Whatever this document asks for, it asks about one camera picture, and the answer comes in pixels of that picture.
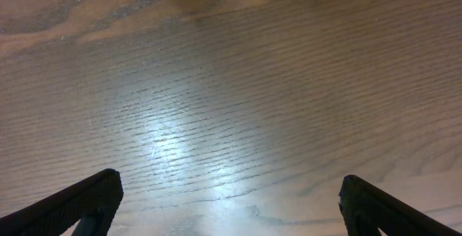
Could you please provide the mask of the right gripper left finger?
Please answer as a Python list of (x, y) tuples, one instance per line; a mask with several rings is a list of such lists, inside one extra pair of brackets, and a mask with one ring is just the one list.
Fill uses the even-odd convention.
[(1, 218), (1, 236), (106, 236), (123, 198), (120, 173), (102, 170)]

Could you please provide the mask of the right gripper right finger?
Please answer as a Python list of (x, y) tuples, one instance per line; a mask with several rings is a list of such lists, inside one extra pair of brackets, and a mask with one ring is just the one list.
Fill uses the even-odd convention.
[(339, 197), (349, 236), (461, 236), (356, 175), (344, 177)]

